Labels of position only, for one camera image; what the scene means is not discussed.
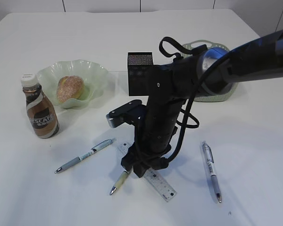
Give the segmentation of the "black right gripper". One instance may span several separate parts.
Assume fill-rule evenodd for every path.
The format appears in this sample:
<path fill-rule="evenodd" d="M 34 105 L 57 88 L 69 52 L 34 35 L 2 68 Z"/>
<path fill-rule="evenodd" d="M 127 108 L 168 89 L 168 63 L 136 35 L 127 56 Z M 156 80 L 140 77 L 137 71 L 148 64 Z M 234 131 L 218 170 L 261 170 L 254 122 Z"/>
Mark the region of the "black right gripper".
<path fill-rule="evenodd" d="M 122 158 L 126 172 L 141 178 L 149 168 L 165 169 L 179 154 L 186 128 L 199 121 L 190 109 L 198 93 L 198 59 L 179 58 L 171 64 L 152 65 L 147 71 L 146 113 L 134 126 L 134 143 Z"/>

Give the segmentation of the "blue black right robot arm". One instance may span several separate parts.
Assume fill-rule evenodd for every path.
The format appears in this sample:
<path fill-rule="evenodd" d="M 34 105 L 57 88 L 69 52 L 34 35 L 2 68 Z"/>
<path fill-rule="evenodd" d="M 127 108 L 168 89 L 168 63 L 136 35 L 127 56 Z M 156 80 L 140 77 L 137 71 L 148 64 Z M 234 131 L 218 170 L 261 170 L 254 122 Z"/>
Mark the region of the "blue black right robot arm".
<path fill-rule="evenodd" d="M 142 177 L 147 169 L 165 169 L 179 154 L 186 129 L 195 129 L 191 106 L 197 97 L 222 95 L 238 82 L 283 77 L 283 30 L 243 44 L 229 52 L 201 45 L 185 49 L 170 37 L 165 42 L 177 52 L 166 65 L 138 62 L 130 75 L 141 75 L 147 104 L 127 123 L 134 125 L 134 142 L 122 158 L 122 167 Z"/>

